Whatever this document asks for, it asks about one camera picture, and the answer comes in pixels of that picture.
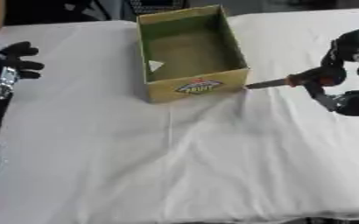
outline black glove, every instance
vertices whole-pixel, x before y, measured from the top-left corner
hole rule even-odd
[[[21,60],[20,57],[34,56],[39,52],[38,48],[32,47],[30,42],[20,42],[5,47],[0,51],[0,73],[3,67],[12,67],[18,71],[20,79],[37,79],[40,77],[39,70],[44,68],[42,63]]]

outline metal shaft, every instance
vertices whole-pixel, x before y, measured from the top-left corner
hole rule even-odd
[[[246,88],[248,89],[274,88],[274,87],[281,87],[286,85],[287,85],[287,81],[285,79],[280,79],[280,80],[269,80],[269,81],[250,84],[247,85]]]

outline box logo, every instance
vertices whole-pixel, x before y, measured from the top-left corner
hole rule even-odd
[[[189,95],[200,95],[206,92],[211,92],[221,85],[223,85],[223,83],[217,80],[203,80],[202,78],[197,78],[193,80],[192,83],[179,87],[176,91]]]

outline open cardboard box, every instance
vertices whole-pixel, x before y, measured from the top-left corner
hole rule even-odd
[[[219,5],[137,19],[151,102],[242,89],[249,69]]]

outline white cloth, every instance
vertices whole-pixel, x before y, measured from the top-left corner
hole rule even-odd
[[[260,14],[230,23],[249,83],[316,67],[359,10]],[[18,83],[0,135],[0,224],[282,221],[359,215],[359,118],[302,88],[151,105],[136,26],[6,28],[46,63]],[[331,92],[359,88],[358,65]]]

